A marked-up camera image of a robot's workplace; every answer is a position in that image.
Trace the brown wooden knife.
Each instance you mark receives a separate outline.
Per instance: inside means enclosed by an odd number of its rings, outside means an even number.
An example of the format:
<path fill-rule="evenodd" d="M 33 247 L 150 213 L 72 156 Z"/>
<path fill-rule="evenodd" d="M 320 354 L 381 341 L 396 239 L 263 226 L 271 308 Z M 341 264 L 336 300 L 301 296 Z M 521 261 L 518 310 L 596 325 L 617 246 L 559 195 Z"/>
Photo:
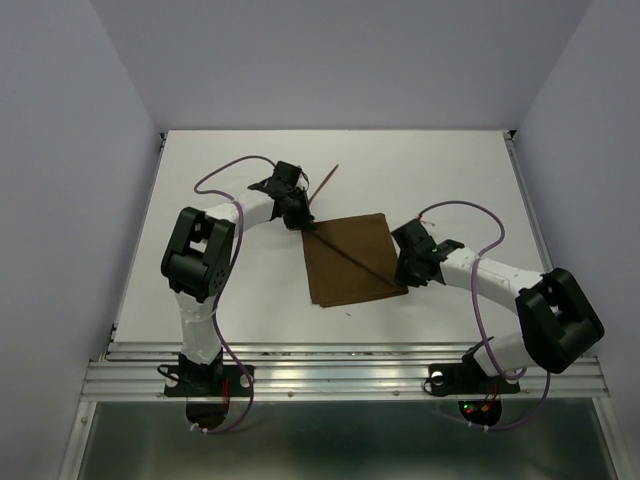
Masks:
<path fill-rule="evenodd" d="M 319 186 L 313 192 L 313 194 L 309 197 L 309 205 L 311 205 L 320 192 L 325 188 L 327 183 L 331 180 L 335 172 L 338 170 L 339 164 L 334 165 L 334 167 L 329 171 L 329 173 L 324 177 L 324 179 L 320 182 Z"/>

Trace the brown cloth napkin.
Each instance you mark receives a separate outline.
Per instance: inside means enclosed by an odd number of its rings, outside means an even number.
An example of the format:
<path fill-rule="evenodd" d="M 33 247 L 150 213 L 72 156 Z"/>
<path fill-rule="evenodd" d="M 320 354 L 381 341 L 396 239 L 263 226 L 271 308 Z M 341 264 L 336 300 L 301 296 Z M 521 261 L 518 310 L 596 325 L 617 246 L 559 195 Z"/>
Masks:
<path fill-rule="evenodd" d="M 302 241 L 315 305 L 346 306 L 408 293 L 395 280 L 398 255 L 382 213 L 319 222 Z"/>

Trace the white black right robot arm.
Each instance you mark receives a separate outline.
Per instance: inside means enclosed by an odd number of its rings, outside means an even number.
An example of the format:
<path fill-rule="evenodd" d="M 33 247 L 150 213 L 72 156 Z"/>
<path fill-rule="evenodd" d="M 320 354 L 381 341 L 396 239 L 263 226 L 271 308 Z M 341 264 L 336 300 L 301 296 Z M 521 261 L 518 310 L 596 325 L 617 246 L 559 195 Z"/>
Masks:
<path fill-rule="evenodd" d="M 459 362 L 433 366 L 429 381 L 434 389 L 469 393 L 531 367 L 560 374 L 604 337 L 594 308 L 565 269 L 540 273 L 484 259 L 461 242 L 437 242 L 417 219 L 394 230 L 392 237 L 400 249 L 399 283 L 421 287 L 438 282 L 464 289 L 474 300 L 488 299 L 518 319 L 519 332 L 483 335 Z"/>

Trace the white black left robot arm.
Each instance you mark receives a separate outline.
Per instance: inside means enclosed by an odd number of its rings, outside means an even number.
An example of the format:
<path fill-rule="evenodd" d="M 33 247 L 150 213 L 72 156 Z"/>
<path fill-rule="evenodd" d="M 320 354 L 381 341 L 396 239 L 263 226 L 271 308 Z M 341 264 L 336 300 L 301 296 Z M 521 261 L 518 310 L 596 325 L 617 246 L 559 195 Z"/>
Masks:
<path fill-rule="evenodd" d="M 299 166 L 271 162 L 269 177 L 247 187 L 237 197 L 203 184 L 194 186 L 198 195 L 218 195 L 221 205 L 201 210 L 182 209 L 161 260 L 161 274 L 174 292 L 181 319 L 182 346 L 178 363 L 162 365 L 167 396 L 216 396 L 222 392 L 224 344 L 216 311 L 230 279 L 242 239 L 247 230 L 282 219 L 291 231 L 312 231 L 309 181 Z"/>

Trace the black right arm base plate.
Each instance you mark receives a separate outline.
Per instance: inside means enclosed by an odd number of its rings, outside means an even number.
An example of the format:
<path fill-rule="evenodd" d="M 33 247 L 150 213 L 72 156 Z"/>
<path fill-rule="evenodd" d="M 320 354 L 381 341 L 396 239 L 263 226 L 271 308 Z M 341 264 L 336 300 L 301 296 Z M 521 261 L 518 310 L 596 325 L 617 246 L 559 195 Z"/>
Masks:
<path fill-rule="evenodd" d="M 450 395 L 517 394 L 519 383 L 501 376 L 490 377 L 475 364 L 437 363 L 429 366 L 423 390 L 435 397 Z"/>

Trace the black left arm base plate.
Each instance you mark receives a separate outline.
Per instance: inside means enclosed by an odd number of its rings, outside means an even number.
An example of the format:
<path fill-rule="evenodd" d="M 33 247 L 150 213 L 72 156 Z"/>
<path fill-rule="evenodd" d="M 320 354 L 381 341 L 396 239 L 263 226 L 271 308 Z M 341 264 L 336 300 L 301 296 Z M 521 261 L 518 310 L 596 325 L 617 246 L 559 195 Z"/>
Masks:
<path fill-rule="evenodd" d="M 163 395 L 167 398 L 220 400 L 248 399 L 251 396 L 248 376 L 236 364 L 223 364 L 219 373 L 204 380 L 189 380 L 178 365 L 161 364 L 158 371 L 162 371 L 165 380 Z"/>

